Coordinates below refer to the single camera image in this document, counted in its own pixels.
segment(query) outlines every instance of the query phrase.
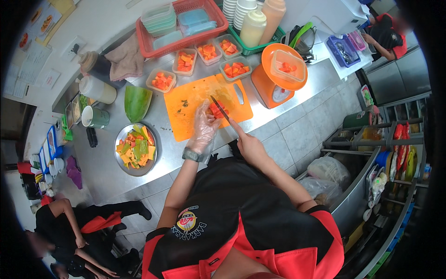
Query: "metal bowl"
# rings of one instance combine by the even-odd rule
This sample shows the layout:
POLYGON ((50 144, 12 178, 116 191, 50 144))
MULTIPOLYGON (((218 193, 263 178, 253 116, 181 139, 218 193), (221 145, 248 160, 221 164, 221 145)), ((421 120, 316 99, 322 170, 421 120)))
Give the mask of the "metal bowl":
POLYGON ((157 138, 155 137, 155 134, 153 133, 152 129, 148 125, 144 125, 141 123, 131 123, 128 125, 125 125, 116 136, 115 145, 113 146, 113 153, 115 154, 116 161, 118 162, 118 165, 121 167, 123 171, 125 171, 127 174, 131 176, 143 176, 146 175, 155 165, 155 162, 157 160, 157 153, 158 153, 158 144, 157 144, 157 138), (133 125, 137 125, 138 127, 142 128, 145 126, 147 128, 147 131, 150 133, 150 135, 153 138, 153 141, 155 143, 155 154, 153 155, 153 160, 149 160, 147 164, 143 167, 140 167, 139 169, 134 169, 132 167, 129 167, 128 169, 124 166, 124 161, 121 159, 119 154, 116 152, 116 145, 119 144, 119 140, 124 140, 127 137, 127 133, 131 132, 133 130, 133 125))

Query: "purple tray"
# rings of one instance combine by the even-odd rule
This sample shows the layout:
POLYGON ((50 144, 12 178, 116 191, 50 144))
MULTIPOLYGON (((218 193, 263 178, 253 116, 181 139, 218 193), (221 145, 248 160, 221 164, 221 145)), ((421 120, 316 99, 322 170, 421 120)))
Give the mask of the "purple tray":
POLYGON ((351 41, 345 34, 342 36, 342 39, 338 39, 335 36, 329 36, 327 45, 330 48, 331 52, 334 54, 334 57, 336 58, 341 67, 349 68, 361 61, 361 58, 359 58, 358 53, 356 52, 354 46, 352 45, 351 41), (345 51, 354 59, 353 62, 347 63, 344 60, 340 51, 335 45, 336 42, 339 42, 344 46, 345 51))

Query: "white squeeze bottle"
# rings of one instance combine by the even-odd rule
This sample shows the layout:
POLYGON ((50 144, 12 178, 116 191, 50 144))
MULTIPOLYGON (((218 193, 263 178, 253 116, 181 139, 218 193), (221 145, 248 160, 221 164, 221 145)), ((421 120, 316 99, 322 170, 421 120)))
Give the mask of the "white squeeze bottle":
POLYGON ((262 12, 266 15, 266 29, 259 45, 269 43, 286 12, 285 0, 265 0, 262 12))
POLYGON ((247 47, 259 45, 266 28, 266 16, 259 10, 249 11, 243 19, 240 39, 247 47))

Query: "pink basket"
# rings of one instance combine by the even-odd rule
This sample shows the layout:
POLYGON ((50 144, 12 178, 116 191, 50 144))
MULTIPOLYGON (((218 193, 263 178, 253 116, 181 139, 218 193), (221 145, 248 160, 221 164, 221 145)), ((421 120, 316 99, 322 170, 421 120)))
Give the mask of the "pink basket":
POLYGON ((202 41, 215 38, 218 36, 218 34, 225 31, 229 26, 228 21, 226 20, 222 11, 218 8, 217 4, 213 0, 178 0, 173 2, 172 4, 177 15, 182 12, 202 8, 206 11, 210 21, 217 22, 217 27, 212 30, 183 38, 157 50, 153 50, 152 44, 156 38, 147 32, 140 18, 138 18, 138 20, 136 21, 136 34, 138 35, 138 42, 140 45, 142 56, 146 58, 161 57, 182 48, 186 48, 202 41))
POLYGON ((356 50, 363 51, 366 49, 365 42, 358 31, 353 31, 347 34, 348 39, 351 41, 356 50))

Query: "wristwatch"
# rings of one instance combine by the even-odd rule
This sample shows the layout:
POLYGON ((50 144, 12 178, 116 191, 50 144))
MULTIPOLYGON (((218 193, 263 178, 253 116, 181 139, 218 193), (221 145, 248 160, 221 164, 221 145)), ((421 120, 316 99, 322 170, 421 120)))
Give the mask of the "wristwatch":
POLYGON ((189 147, 185 147, 183 150, 183 159, 188 159, 196 162, 201 162, 203 159, 203 154, 198 154, 197 152, 193 151, 189 147))

